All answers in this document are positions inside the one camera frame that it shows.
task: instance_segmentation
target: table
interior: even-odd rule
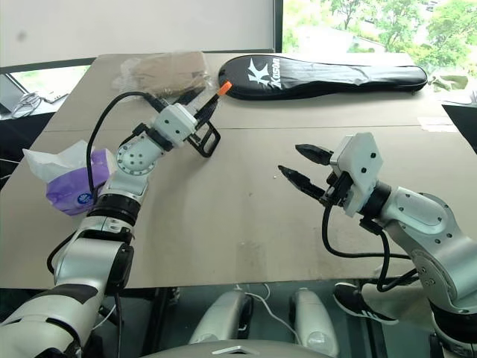
[[[215,73],[237,54],[208,54]],[[58,152],[87,139],[100,112],[117,92],[110,84],[131,55],[99,57],[33,144]],[[104,123],[97,148],[114,150],[154,112],[140,101],[120,104]],[[440,196],[461,229],[477,237],[473,215],[477,157],[459,133],[429,132],[419,118],[446,116],[424,92],[337,94],[296,101],[246,102],[223,98],[212,120],[222,135],[203,159],[190,146],[174,149],[151,175],[136,224],[135,257],[128,287],[188,286],[235,282],[364,278],[379,259],[346,260],[325,251],[323,208],[299,193],[278,171],[283,164],[324,185],[329,168],[295,150],[297,143],[334,149],[358,131],[375,135],[385,160],[380,178]],[[70,218],[44,198],[44,184],[25,161],[0,197],[0,286],[47,288],[45,259],[82,219]],[[329,235],[342,251],[381,251],[377,236],[339,210]],[[394,243],[391,250],[402,252]],[[410,264],[393,260],[391,273]]]

